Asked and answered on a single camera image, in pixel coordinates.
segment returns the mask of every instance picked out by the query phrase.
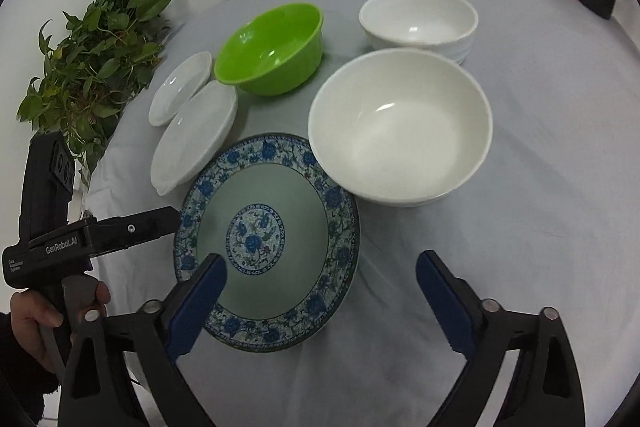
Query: tableware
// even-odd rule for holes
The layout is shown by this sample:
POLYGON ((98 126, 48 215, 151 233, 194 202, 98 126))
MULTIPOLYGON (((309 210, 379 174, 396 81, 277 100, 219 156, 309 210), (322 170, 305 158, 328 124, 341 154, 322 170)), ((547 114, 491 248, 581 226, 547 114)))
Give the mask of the tableware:
POLYGON ((433 52, 392 48, 336 71, 309 113, 311 149, 338 184, 370 201, 433 201, 478 170, 491 145, 476 80, 433 52))
POLYGON ((285 4, 236 31, 220 50, 214 74, 223 84, 261 96, 305 82, 322 58, 324 17, 312 4, 285 4))
POLYGON ((421 48, 457 63, 478 28, 478 12, 467 0, 368 0, 358 18, 377 50, 421 48))
POLYGON ((149 123, 159 127, 171 122, 180 108, 209 80, 211 63, 211 54, 200 52, 175 68, 154 95, 149 108, 149 123))
POLYGON ((160 196, 193 178, 220 148, 236 118, 236 88, 216 80, 185 103, 164 131, 151 161, 160 196))
POLYGON ((322 170, 307 140, 264 134, 220 153, 199 175, 175 234, 178 280, 210 252, 227 282, 206 329, 246 351, 302 342, 344 299, 358 261, 353 197, 322 170))

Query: metal bolt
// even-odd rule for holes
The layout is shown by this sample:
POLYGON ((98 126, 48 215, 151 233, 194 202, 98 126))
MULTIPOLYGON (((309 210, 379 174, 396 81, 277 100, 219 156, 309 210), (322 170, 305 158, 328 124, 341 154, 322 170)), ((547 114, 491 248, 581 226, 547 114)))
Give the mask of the metal bolt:
POLYGON ((548 318, 550 321, 554 321, 556 320, 560 314, 558 313, 558 310, 556 310, 555 308, 552 308, 551 306, 547 306, 545 309, 542 310, 543 314, 545 314, 545 317, 548 318))
POLYGON ((147 301, 142 305, 142 311, 149 315, 159 312, 161 308, 162 302, 158 300, 147 301))
POLYGON ((484 301, 482 301, 482 308, 490 313, 495 313, 497 311, 500 311, 500 304, 498 304, 498 301, 494 299, 485 299, 484 301))
POLYGON ((100 312, 98 310, 89 310, 84 314, 84 320, 87 322, 93 322, 98 320, 100 312))

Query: hand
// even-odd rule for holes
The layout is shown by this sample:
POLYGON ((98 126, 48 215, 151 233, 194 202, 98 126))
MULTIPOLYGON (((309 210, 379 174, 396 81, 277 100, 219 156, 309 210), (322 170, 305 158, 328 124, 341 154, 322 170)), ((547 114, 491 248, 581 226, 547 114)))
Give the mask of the hand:
MULTIPOLYGON (((79 319, 91 309, 106 315, 105 304, 110 301, 111 294, 106 284, 98 283, 94 305, 82 310, 79 319)), ((53 362, 40 336, 38 324, 57 328, 62 324, 62 314, 46 298, 34 290, 14 293, 11 297, 11 327, 14 330, 14 337, 22 349, 36 359, 47 371, 53 373, 53 362)))

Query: white tablecloth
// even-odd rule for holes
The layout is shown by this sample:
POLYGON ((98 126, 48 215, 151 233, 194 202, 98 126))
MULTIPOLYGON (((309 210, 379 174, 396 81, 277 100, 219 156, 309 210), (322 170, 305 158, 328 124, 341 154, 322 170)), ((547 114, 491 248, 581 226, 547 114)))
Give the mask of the white tablecloth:
MULTIPOLYGON (((147 122, 167 74, 191 54, 215 56, 239 25, 271 7, 324 10, 318 73, 288 95, 242 93, 228 142, 267 131, 306 136, 319 86, 367 51, 357 17, 366 0, 228 0, 170 39, 149 90, 134 100, 94 173, 86 202, 98 218, 171 204, 149 179, 162 134, 147 122)), ((562 315, 582 380, 588 425, 600 427, 640 370, 640 55, 615 22, 576 0, 469 0, 480 14, 464 66, 494 111, 494 143, 476 176, 421 208, 358 202, 360 264, 342 306, 317 335, 270 354, 200 335, 178 366, 220 427, 427 425, 460 369, 415 282, 433 248, 481 298, 562 315)), ((94 261, 111 314, 164 298, 175 283, 172 238, 94 261)), ((489 409, 497 413, 498 401, 489 409)))

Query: white bowl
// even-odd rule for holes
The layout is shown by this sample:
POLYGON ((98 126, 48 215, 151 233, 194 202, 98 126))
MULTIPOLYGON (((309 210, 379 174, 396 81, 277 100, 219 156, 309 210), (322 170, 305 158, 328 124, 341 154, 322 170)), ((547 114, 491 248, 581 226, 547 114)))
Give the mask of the white bowl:
POLYGON ((311 105, 311 149, 334 181, 366 200, 415 206, 478 170, 493 135, 491 107, 452 60, 410 48, 345 64, 311 105))
POLYGON ((185 103, 162 135, 151 161, 160 196, 193 178, 220 148, 236 119, 238 95, 217 80, 185 103))
POLYGON ((212 62, 209 52, 200 52, 175 68, 154 95, 149 108, 149 123, 160 127, 171 122, 180 108, 209 79, 212 62))
POLYGON ((466 0, 368 0, 358 18, 377 50, 420 48, 457 63, 478 28, 478 12, 466 0))

